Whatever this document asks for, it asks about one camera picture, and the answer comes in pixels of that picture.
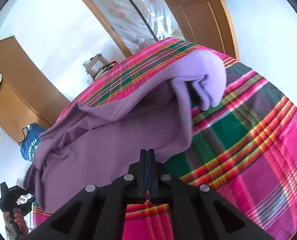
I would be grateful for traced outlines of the person's left hand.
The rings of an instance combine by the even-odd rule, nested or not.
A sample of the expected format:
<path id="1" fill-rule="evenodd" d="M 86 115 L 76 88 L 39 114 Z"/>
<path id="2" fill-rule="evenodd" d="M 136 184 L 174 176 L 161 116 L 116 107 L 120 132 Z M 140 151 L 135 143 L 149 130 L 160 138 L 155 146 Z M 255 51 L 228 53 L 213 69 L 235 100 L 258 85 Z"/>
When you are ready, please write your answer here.
<path id="1" fill-rule="evenodd" d="M 22 234 L 24 236 L 26 236 L 29 233 L 29 231 L 28 231 L 27 224 L 24 220 L 24 216 L 22 214 L 21 209 L 18 209 L 17 213 L 14 214 L 14 217 L 15 217 L 14 221 L 20 227 Z M 5 231 L 6 231 L 7 239 L 13 239 L 13 234 L 12 234 L 10 223 L 9 223 L 10 213 L 4 212 L 3 218 L 4 218 L 4 222 L 5 222 Z"/>

